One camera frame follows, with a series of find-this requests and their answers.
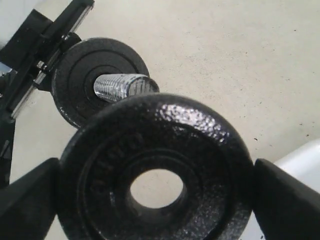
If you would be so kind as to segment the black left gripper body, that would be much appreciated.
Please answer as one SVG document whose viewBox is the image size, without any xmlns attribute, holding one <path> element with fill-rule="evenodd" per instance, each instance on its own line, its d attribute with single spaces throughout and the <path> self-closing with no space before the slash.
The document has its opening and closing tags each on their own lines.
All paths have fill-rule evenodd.
<svg viewBox="0 0 320 240">
<path fill-rule="evenodd" d="M 0 189 L 10 184 L 12 155 L 16 122 L 9 120 L 4 110 L 5 93 L 11 85 L 15 74 L 0 76 Z"/>
</svg>

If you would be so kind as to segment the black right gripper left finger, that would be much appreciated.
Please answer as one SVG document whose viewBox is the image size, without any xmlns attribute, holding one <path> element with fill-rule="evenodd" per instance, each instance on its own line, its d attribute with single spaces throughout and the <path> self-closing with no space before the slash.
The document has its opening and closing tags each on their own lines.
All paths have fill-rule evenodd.
<svg viewBox="0 0 320 240">
<path fill-rule="evenodd" d="M 59 160 L 49 158 L 0 191 L 0 238 L 43 240 L 57 214 Z"/>
</svg>

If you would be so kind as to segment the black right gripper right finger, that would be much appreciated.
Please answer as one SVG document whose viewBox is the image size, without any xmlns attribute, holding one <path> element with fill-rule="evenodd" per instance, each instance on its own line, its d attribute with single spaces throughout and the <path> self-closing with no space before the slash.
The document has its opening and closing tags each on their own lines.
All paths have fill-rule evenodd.
<svg viewBox="0 0 320 240">
<path fill-rule="evenodd" d="M 254 164 L 253 212 L 267 240 L 318 240 L 320 195 L 266 159 Z"/>
</svg>

